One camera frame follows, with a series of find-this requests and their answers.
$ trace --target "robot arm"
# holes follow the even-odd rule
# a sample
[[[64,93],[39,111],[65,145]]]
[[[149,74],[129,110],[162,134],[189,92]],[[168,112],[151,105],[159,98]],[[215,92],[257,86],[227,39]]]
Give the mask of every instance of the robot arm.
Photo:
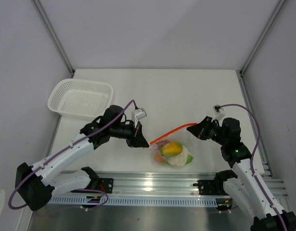
[[[205,184],[204,180],[199,180],[199,194],[204,195],[207,190],[211,192],[211,188],[206,187],[212,187],[220,195],[230,195],[244,214],[254,222],[251,231],[283,231],[277,212],[288,231],[296,230],[295,214],[287,213],[277,202],[255,166],[254,172],[252,171],[252,155],[241,142],[238,120],[225,118],[220,126],[217,120],[207,116],[202,122],[188,127],[187,130],[198,139],[212,139],[220,144],[222,157],[232,169],[216,173],[212,186],[210,182]]]
[[[111,123],[106,129],[92,135],[111,122],[122,110],[123,108],[119,106],[110,106],[103,116],[99,116],[91,123],[86,124],[80,130],[80,133],[73,138],[69,144],[69,148],[47,165],[43,163],[53,157],[54,154],[34,163],[32,166],[23,163],[17,168],[16,186],[26,176],[38,167],[41,167],[41,170],[32,175],[18,190],[18,193],[32,211],[42,208],[53,196],[76,189],[95,189],[98,185],[99,177],[89,167],[84,167],[75,173],[64,174],[62,176],[58,175],[75,160],[108,142],[110,137],[126,139],[129,147],[149,147],[142,134],[142,125],[138,121],[146,116],[146,112],[143,109],[133,111],[132,115],[136,119],[135,121],[126,120],[121,122],[123,117],[121,115],[119,119]]]

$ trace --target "white basket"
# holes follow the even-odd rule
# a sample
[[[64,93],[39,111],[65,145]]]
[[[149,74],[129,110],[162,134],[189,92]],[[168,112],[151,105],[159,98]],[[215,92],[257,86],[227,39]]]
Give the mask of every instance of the white basket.
[[[103,115],[112,98],[113,88],[107,83],[69,78],[56,85],[48,107],[62,116],[92,119]]]

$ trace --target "yellow mango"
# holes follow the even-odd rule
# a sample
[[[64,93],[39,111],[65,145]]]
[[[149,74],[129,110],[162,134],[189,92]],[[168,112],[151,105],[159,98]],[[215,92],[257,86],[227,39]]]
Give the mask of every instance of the yellow mango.
[[[160,152],[163,156],[175,156],[179,155],[183,150],[181,143],[177,141],[170,142],[160,148]]]

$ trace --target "plastic basket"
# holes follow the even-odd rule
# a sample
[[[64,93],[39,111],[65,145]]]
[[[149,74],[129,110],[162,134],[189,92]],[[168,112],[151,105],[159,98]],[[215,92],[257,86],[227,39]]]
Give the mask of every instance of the plastic basket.
[[[56,85],[48,107],[62,116],[92,119],[103,115],[112,97],[113,88],[107,83],[70,78]]]

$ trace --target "clear plastic bag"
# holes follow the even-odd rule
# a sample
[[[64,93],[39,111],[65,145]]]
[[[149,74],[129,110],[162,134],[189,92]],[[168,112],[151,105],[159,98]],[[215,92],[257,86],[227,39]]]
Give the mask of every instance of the clear plastic bag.
[[[150,148],[153,161],[160,165],[182,167],[191,163],[194,158],[191,133],[186,129],[164,137]]]

